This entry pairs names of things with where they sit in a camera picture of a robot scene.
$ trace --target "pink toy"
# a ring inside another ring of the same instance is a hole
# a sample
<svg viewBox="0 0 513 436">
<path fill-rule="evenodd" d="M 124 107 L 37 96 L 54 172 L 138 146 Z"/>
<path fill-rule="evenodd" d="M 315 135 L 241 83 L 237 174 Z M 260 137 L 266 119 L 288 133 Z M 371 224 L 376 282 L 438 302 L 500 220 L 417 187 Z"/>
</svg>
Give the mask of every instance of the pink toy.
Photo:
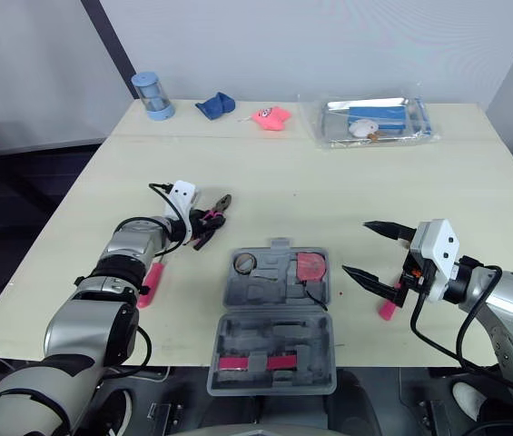
<svg viewBox="0 0 513 436">
<path fill-rule="evenodd" d="M 252 114 L 251 119 L 258 123 L 264 130 L 284 130 L 284 122 L 290 117 L 291 113 L 289 111 L 274 106 Z"/>
</svg>

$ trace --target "pink handle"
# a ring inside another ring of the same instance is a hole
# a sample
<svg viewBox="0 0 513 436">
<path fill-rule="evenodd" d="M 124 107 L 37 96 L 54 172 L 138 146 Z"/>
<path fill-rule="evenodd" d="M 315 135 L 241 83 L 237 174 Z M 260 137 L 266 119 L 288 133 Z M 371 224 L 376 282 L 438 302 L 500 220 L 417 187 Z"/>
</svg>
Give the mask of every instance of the pink handle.
<svg viewBox="0 0 513 436">
<path fill-rule="evenodd" d="M 393 313 L 395 313 L 395 308 L 397 306 L 395 305 L 395 302 L 390 302 L 389 300 L 386 300 L 385 303 L 381 306 L 380 309 L 380 317 L 383 318 L 385 321 L 389 321 L 391 318 L 393 318 Z"/>
<path fill-rule="evenodd" d="M 147 307 L 149 304 L 151 304 L 153 296 L 159 287 L 159 282 L 162 279 L 163 268 L 165 268 L 163 263 L 154 263 L 151 266 L 151 270 L 149 270 L 145 276 L 145 280 L 143 280 L 143 286 L 149 286 L 149 292 L 147 295 L 142 295 L 139 297 L 139 301 L 137 302 L 137 307 L 139 309 Z"/>
</svg>

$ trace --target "plastic package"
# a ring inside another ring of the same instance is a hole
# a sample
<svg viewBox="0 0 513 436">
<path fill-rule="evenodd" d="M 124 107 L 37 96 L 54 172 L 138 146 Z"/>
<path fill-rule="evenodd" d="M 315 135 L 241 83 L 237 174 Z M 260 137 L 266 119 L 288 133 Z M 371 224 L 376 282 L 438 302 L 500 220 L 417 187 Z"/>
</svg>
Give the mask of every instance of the plastic package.
<svg viewBox="0 0 513 436">
<path fill-rule="evenodd" d="M 437 138 L 417 97 L 355 100 L 299 95 L 299 110 L 321 148 L 412 145 Z"/>
</svg>

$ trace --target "table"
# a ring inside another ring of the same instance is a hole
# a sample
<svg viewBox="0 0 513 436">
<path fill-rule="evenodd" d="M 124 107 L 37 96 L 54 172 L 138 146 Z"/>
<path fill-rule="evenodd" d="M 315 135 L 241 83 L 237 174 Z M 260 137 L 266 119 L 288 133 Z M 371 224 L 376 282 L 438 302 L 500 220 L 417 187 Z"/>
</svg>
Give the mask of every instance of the table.
<svg viewBox="0 0 513 436">
<path fill-rule="evenodd" d="M 226 225 L 200 251 L 183 247 L 167 266 L 141 325 L 153 340 L 151 365 L 209 365 L 214 332 L 225 313 L 222 294 L 232 250 L 266 246 L 286 236 L 293 246 L 329 252 L 329 312 L 338 366 L 455 366 L 409 331 L 412 292 L 390 322 L 381 299 L 340 268 L 356 266 L 393 283 L 406 249 L 362 223 L 417 226 L 449 218 L 460 253 L 513 271 L 513 157 L 474 104 L 430 104 L 440 139 L 402 147 L 324 151 L 315 146 L 296 104 L 283 132 L 239 122 L 272 103 L 238 102 L 208 121 L 191 101 L 175 101 L 176 116 L 149 120 L 135 101 L 76 180 L 0 296 L 0 357 L 43 358 L 44 332 L 88 274 L 122 219 L 163 212 L 146 185 L 181 179 L 202 189 L 199 208 L 233 196 Z M 421 330 L 453 348 L 465 314 L 447 302 L 428 304 Z M 488 336 L 475 323 L 465 355 L 495 362 Z M 143 360 L 137 339 L 128 361 Z"/>
</svg>

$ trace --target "open tool case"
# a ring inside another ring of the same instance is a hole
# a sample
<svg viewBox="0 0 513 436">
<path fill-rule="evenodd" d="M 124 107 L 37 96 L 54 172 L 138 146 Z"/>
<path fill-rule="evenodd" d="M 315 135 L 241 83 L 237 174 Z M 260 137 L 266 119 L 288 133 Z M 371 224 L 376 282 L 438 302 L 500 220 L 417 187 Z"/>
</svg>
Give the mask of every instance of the open tool case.
<svg viewBox="0 0 513 436">
<path fill-rule="evenodd" d="M 248 253 L 249 273 L 234 262 Z M 319 280 L 297 277 L 298 253 L 317 253 L 326 271 Z M 291 248 L 275 239 L 271 248 L 245 248 L 232 255 L 208 375 L 208 392 L 234 395 L 322 395 L 336 388 L 332 321 L 319 303 L 330 302 L 327 252 Z M 311 299 L 306 291 L 318 301 Z"/>
</svg>

